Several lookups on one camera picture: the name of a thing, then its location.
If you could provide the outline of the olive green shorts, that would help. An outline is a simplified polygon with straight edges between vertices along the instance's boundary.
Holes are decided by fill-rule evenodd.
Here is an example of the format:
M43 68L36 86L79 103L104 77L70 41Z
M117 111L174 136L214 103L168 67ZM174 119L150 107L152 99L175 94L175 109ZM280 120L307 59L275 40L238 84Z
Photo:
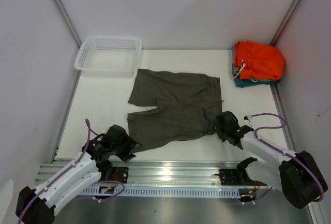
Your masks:
M196 140L216 132L216 116L222 112L220 78L139 69L128 102L150 107L128 114L129 136L139 143L133 152Z

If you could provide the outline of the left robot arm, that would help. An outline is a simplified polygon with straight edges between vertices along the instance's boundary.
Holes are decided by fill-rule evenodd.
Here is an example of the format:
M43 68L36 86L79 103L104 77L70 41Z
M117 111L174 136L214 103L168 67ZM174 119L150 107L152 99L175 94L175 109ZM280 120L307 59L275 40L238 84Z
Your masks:
M26 186L19 192L16 216L19 223L53 223L55 216L76 196L91 185L107 185L111 197L125 190L125 180L110 162L114 155L127 162L135 158L140 146L124 128L113 125L106 133L95 135L88 129L81 151L51 178L35 188Z

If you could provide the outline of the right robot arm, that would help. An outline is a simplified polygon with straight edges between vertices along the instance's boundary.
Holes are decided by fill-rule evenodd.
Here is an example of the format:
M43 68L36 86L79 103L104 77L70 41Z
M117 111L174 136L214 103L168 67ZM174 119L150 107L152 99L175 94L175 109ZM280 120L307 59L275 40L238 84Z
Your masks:
M234 177L219 172L222 183L265 184L282 192L298 209L324 199L328 185L310 153L298 153L267 140L259 134L262 127L240 126L230 111L217 115L216 120L216 133L222 142L254 155L237 164Z

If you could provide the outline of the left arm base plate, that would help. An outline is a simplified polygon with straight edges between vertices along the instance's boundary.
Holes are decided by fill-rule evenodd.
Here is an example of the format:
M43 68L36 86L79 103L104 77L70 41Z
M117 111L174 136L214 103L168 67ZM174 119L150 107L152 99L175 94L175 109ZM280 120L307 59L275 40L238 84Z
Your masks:
M128 181L129 168L128 167L113 167L111 169L108 180L118 181L126 184Z

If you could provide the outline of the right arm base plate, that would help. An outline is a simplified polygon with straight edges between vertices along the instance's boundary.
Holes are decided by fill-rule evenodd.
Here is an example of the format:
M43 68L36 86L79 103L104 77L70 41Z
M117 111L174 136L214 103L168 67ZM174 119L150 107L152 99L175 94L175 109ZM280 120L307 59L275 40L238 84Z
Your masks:
M219 177L221 185L224 186L266 186L266 184L262 182L254 183L245 171L238 169L221 168L214 176Z

